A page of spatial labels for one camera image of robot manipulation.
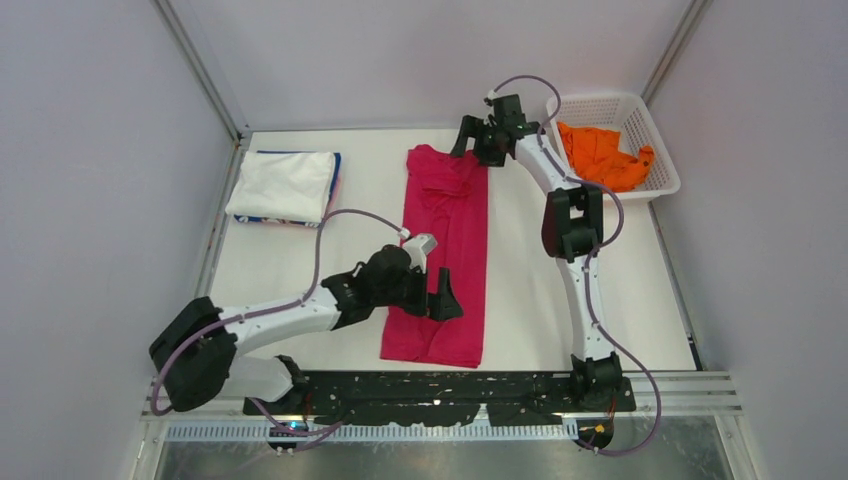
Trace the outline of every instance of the white work surface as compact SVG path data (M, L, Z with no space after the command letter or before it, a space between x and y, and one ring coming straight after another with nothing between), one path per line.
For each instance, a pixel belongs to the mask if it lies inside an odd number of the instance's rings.
M359 208L401 224L407 151L429 144L448 151L456 130L341 130L256 133L250 150L342 154L333 208ZM571 319L565 289L540 239L545 195L516 162L489 171L486 328L480 370L570 370ZM604 209L605 234L615 208ZM302 293L312 278L315 230L240 224L228 219L210 296L217 306L247 305ZM351 270L387 243L384 225L358 215L335 217L322 239L321 276ZM601 296L610 333L648 368L693 370L694 361L647 205L625 208L624 231L600 254ZM453 276L462 272L452 272ZM302 335L254 355L292 356L313 370L463 370L381 360L387 309L334 332ZM622 355L625 370L636 366Z

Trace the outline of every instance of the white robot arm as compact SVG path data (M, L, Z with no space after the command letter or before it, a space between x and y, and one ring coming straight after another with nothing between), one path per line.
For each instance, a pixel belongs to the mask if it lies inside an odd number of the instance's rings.
M160 374L175 358L163 383L173 409L192 410L222 394L279 400L301 376L297 365L287 357L247 353L297 335L359 323L376 307L397 306L436 321L462 316L447 268L439 270L438 291L427 292L427 255L436 245L430 234L416 235L400 247L386 245L352 271L325 278L304 301L295 297L217 308L209 297L192 300L150 346ZM209 330L183 349L187 338L220 324L222 328Z
M486 103L492 107L486 120L463 117L451 155L462 156L468 139L473 138L473 152L481 165L501 167L508 154L530 172L547 196L542 244L555 259L565 284L574 333L571 355L574 392L579 397L607 396L608 391L621 384L622 371L615 348L599 330L599 326L604 326L604 315L598 259L589 258L603 241L602 192L570 180L578 178L577 174L568 162L553 153L545 135L537 135L539 123L526 120L518 95L490 96ZM591 273L588 287L586 268Z

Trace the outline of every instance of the orange garment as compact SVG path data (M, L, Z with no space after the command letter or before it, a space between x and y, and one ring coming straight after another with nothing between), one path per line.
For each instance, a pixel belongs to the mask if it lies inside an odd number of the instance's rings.
M594 127L572 128L557 122L571 168L584 180L628 192L643 183L654 163L654 149L645 145L639 158L618 151L621 133Z

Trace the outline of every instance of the laundry basket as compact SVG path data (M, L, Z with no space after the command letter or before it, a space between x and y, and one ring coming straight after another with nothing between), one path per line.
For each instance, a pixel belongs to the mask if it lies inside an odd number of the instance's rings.
M556 97L548 100L547 108L548 115L554 113ZM635 190L619 193L618 197L622 201L649 202L680 189L680 177L671 163L668 150L648 113L648 107L638 96L629 93L566 95L562 97L562 106L552 122L549 131L563 159L565 149L555 122L564 122L572 127L599 127L621 132L619 150L631 155L638 155L639 149L645 145L654 148L654 163L645 183Z

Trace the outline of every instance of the gray wall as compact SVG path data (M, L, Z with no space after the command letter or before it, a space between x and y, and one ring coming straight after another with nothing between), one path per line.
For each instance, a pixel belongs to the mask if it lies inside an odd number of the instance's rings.
M848 3L715 2L652 106L702 352L775 478L845 478Z
M254 130L458 124L520 73L641 92L687 0L180 0ZM512 88L528 111L550 94Z
M0 15L0 470L114 479L229 138L154 7Z

